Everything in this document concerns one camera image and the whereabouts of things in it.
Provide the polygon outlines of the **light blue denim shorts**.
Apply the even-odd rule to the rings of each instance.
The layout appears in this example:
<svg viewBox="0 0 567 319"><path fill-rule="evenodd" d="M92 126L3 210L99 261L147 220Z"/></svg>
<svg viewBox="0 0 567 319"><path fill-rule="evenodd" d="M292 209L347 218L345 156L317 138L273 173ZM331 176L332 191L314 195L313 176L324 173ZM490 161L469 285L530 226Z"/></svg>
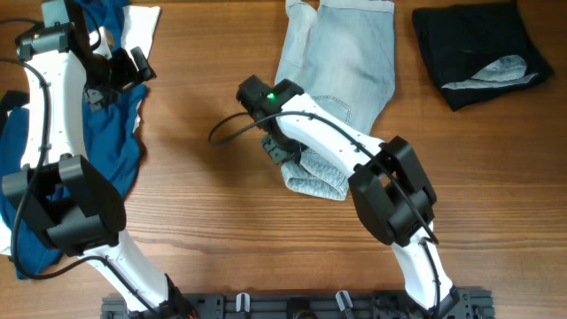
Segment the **light blue denim shorts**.
<svg viewBox="0 0 567 319"><path fill-rule="evenodd" d="M287 0L276 82L298 84L326 112L370 133L395 91L394 3Z"/></svg>

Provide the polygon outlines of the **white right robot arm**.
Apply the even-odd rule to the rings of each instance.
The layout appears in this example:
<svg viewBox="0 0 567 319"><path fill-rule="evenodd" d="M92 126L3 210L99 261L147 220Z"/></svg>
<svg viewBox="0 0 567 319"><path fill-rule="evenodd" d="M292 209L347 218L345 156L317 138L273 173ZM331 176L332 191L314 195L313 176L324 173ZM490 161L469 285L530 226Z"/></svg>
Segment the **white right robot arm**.
<svg viewBox="0 0 567 319"><path fill-rule="evenodd" d="M392 248L406 295L432 318L450 314L454 284L433 232L437 198L408 142L400 137L384 142L356 131L307 93L264 94L253 115L272 137L305 145L346 177L363 226Z"/></svg>

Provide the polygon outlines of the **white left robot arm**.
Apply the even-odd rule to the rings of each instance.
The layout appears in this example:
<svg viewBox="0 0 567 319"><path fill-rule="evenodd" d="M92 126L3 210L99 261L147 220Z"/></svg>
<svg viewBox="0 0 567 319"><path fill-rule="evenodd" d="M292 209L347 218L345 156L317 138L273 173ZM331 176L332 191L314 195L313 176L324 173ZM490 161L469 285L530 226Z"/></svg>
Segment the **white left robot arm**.
<svg viewBox="0 0 567 319"><path fill-rule="evenodd" d="M114 102L119 94L154 78L140 48L98 52L89 39L93 16L74 1L42 4L43 23L18 40L16 65L27 72L31 128L19 171L2 179L15 208L11 255L24 277L43 279L19 256L19 231L27 226L72 266L89 264L121 295L128 318L194 318L196 309L171 278L159 271L126 229L126 210L116 188L89 162L82 107Z"/></svg>

